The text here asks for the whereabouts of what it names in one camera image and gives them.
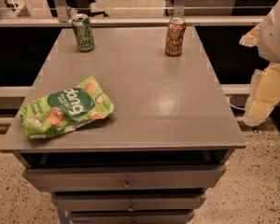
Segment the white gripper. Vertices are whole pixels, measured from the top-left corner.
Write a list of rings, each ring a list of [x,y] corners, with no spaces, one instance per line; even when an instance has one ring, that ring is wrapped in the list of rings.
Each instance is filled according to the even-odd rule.
[[[258,46],[259,56],[273,62],[263,71],[255,70],[245,103],[244,124],[259,126],[280,103],[280,0],[261,24],[241,37],[239,44]]]

